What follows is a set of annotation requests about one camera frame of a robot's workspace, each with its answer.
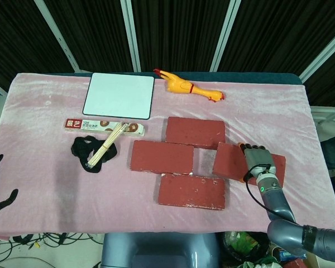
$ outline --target white cable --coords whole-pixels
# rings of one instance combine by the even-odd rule
[[[45,264],[49,265],[49,266],[52,267],[52,268],[56,268],[55,266],[53,266],[52,264],[48,263],[47,261],[44,261],[43,259],[36,258],[36,257],[14,257],[14,258],[6,259],[6,260],[0,262],[0,265],[1,265],[3,262],[9,261],[9,260],[17,260],[17,259],[33,259],[33,260],[39,260],[39,261],[44,262]]]

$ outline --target table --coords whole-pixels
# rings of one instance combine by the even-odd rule
[[[74,138],[85,134],[65,132],[63,124],[68,117],[91,118],[82,115],[88,83],[86,77],[36,74],[19,74],[13,81],[0,122],[0,153],[5,155],[0,200],[13,188],[19,189],[19,195],[0,211],[0,235],[266,230],[265,211],[237,181],[227,180],[227,204],[221,212],[156,204],[159,176],[128,168],[131,137],[120,138],[117,157],[100,173],[86,173],[70,153]],[[146,126],[144,139],[163,140],[168,116],[222,119],[229,142],[263,144],[286,156],[284,191],[300,224],[334,228],[335,197],[304,87],[197,85],[223,91],[226,101],[172,94],[162,80],[156,80],[151,119],[138,121]],[[211,176],[215,154],[196,149],[194,173]],[[256,188],[252,192],[258,196]]]

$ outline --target floor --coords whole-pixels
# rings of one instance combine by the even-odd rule
[[[328,122],[321,126],[318,126],[318,121],[315,121],[317,125],[317,132],[320,141],[326,140],[330,137],[335,136],[335,123]],[[332,175],[335,175],[335,170],[330,171]],[[65,243],[74,242],[70,245],[61,245],[59,247],[50,247],[44,244],[43,240],[38,243],[30,243],[32,247],[27,245],[17,245],[12,249],[12,252],[8,259],[0,262],[1,268],[14,268],[14,267],[40,267],[40,268],[66,268],[66,267],[83,267],[92,268],[101,259],[102,256],[102,245],[103,234],[91,234],[92,239],[88,234],[69,234],[72,236],[70,240]],[[49,238],[45,239],[45,242],[51,246],[56,244]],[[4,243],[0,245],[0,260],[4,259],[9,253],[10,244]],[[334,268],[335,263],[328,262],[317,258],[318,266],[320,268]]]

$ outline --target bundle of sticks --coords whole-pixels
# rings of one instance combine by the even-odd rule
[[[108,136],[103,145],[88,161],[87,166],[90,169],[98,163],[98,161],[102,158],[102,156],[106,153],[106,151],[108,151],[109,147],[114,143],[114,141],[128,126],[129,126],[128,123],[119,123],[116,125],[116,127],[113,129],[112,133]]]

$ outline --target chicken toy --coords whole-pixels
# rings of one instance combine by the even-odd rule
[[[167,80],[167,90],[174,93],[194,93],[205,96],[210,101],[217,102],[224,99],[224,95],[221,91],[217,90],[206,90],[197,87],[190,81],[186,81],[179,78],[177,75],[168,73],[167,71],[162,71],[159,69],[154,69],[154,73]]]

